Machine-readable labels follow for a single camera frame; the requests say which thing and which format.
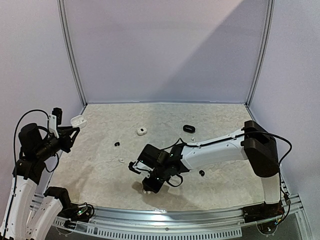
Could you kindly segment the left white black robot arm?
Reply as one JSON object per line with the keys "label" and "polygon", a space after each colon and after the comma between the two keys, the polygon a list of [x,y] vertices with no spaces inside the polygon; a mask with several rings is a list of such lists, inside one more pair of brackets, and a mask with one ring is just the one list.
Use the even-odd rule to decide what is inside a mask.
{"label": "left white black robot arm", "polygon": [[29,217],[46,160],[59,151],[69,153],[80,132],[79,127],[62,126],[57,128],[57,135],[42,137],[41,129],[42,126],[29,123],[18,134],[20,155],[12,172],[11,197],[0,227],[0,236],[4,240],[44,240],[59,213],[70,217],[75,211],[68,190],[53,186],[45,191],[35,215]]}

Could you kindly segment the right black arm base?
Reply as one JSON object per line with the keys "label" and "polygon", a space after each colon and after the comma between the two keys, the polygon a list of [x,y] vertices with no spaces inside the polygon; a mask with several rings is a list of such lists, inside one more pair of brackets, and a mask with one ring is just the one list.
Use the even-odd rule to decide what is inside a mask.
{"label": "right black arm base", "polygon": [[245,223],[285,216],[285,208],[281,200],[272,204],[263,202],[260,204],[249,205],[243,207],[241,210]]}

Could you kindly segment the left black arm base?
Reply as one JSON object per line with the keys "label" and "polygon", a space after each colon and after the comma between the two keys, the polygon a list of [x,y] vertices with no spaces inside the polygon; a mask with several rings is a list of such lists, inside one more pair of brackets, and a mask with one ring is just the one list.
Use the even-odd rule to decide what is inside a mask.
{"label": "left black arm base", "polygon": [[69,219],[71,222],[85,222],[88,223],[89,220],[95,215],[95,208],[92,204],[87,202],[82,204],[72,203],[69,208],[63,209],[58,216]]}

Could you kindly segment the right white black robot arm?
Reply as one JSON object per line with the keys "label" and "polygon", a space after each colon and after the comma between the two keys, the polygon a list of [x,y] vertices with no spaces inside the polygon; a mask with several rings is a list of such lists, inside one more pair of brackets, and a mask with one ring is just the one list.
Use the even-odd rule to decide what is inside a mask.
{"label": "right white black robot arm", "polygon": [[279,157],[275,136],[253,120],[241,129],[222,137],[197,143],[175,143],[170,151],[147,144],[129,169],[142,174],[143,190],[158,193],[171,178],[183,180],[183,174],[204,166],[237,160],[248,160],[261,179],[264,203],[258,213],[269,218],[278,210],[281,199]]}

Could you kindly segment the white oval charging case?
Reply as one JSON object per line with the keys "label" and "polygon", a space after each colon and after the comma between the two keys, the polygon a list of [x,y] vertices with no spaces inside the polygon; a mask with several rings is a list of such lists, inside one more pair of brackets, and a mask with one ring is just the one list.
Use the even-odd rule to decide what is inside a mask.
{"label": "white oval charging case", "polygon": [[84,118],[84,116],[81,114],[81,115],[77,115],[75,117],[73,117],[71,120],[70,120],[70,124],[73,128],[85,128],[86,125],[87,125],[87,120]]}

